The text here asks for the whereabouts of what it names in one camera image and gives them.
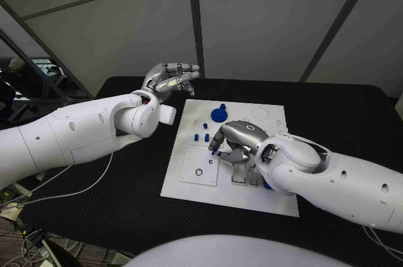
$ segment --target blue object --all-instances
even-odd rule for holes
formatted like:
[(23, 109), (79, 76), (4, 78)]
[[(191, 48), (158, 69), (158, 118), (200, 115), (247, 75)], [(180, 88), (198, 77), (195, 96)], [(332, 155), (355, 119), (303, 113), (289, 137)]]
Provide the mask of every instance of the blue object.
[(264, 183), (264, 189), (272, 189), (272, 187), (269, 186), (269, 184), (266, 183), (266, 181), (263, 180)]
[(216, 108), (213, 111), (211, 111), (211, 120), (214, 122), (223, 122), (227, 120), (227, 117), (229, 117), (229, 114), (227, 112), (224, 111), (226, 109), (226, 106), (224, 104), (220, 105), (220, 108)]

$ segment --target robotic hand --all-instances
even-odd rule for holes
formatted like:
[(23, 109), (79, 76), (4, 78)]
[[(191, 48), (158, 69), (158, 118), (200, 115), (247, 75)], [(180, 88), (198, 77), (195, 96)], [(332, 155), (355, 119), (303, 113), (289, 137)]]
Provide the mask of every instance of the robotic hand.
[[(226, 142), (230, 153), (218, 152)], [(312, 141), (285, 133), (267, 136), (252, 123), (226, 123), (208, 150), (224, 161), (243, 164), (254, 156), (254, 172), (283, 195), (300, 195), (345, 220), (403, 233), (403, 175), (385, 167), (329, 152), (316, 153)]]
[[(161, 102), (172, 90), (194, 95), (188, 81), (197, 77), (197, 65), (158, 64), (131, 94), (59, 108), (30, 124), (0, 131), (0, 189), (49, 168), (110, 154), (151, 136), (159, 122), (171, 125), (177, 110)], [(116, 130), (126, 135), (116, 136)]]

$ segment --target floor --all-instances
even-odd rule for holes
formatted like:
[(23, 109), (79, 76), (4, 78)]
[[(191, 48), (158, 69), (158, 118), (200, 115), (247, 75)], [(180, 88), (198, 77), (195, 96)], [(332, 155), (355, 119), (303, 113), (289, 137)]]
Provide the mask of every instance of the floor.
[[(4, 233), (13, 231), (13, 224), (3, 218), (0, 218), (0, 266), (17, 255), (21, 253), (21, 233), (17, 231), (15, 233)], [(66, 240), (64, 239), (53, 239), (53, 241), (63, 247)], [(74, 254), (77, 250), (77, 246), (72, 249), (70, 253)], [(36, 253), (36, 249), (28, 252), (30, 255)], [(99, 267), (102, 264), (102, 260), (105, 257), (106, 249), (96, 247), (95, 245), (85, 245), (82, 249), (82, 253), (79, 254), (79, 262), (85, 267)], [(112, 262), (116, 251), (109, 250), (103, 263), (109, 264)], [(24, 264), (24, 260), (15, 260), (15, 263), (20, 265)]]

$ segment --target black fabric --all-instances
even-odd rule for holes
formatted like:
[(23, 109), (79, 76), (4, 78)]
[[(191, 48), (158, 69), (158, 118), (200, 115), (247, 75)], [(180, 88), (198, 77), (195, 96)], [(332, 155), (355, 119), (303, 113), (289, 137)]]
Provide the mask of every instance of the black fabric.
[[(98, 98), (129, 93), (141, 82), (139, 77), (108, 79)], [(403, 173), (403, 121), (378, 88), (221, 79), (198, 79), (193, 85), (194, 99), (285, 106), (292, 134)], [(148, 139), (115, 152), (99, 184), (77, 196), (27, 205), (23, 221), (70, 239), (134, 253), (187, 236), (234, 234), (295, 245), (354, 266), (400, 266), (361, 226), (300, 197), (300, 218), (159, 197), (187, 98), (184, 92), (172, 93), (165, 104), (177, 109), (174, 125), (159, 124)], [(108, 159), (73, 166), (33, 198), (86, 188)], [(46, 179), (59, 171), (51, 170)], [(380, 231), (378, 235), (385, 244), (403, 249), (400, 234)]]

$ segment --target hole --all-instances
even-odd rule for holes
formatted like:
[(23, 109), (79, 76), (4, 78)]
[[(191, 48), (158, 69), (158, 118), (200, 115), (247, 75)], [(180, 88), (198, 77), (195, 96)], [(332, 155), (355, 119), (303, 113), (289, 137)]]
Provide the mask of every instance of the hole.
[(347, 172), (345, 171), (341, 172), (339, 177), (341, 177), (342, 180), (347, 180)]
[(74, 123), (73, 123), (73, 122), (70, 122), (70, 123), (69, 123), (69, 128), (70, 128), (70, 130), (72, 130), (72, 131), (74, 131), (74, 130), (76, 130), (76, 125), (74, 125)]
[(383, 191), (383, 193), (388, 193), (388, 185), (387, 184), (381, 185), (381, 191)]
[(105, 123), (105, 116), (103, 116), (103, 114), (98, 114), (98, 117), (99, 117), (100, 122)]

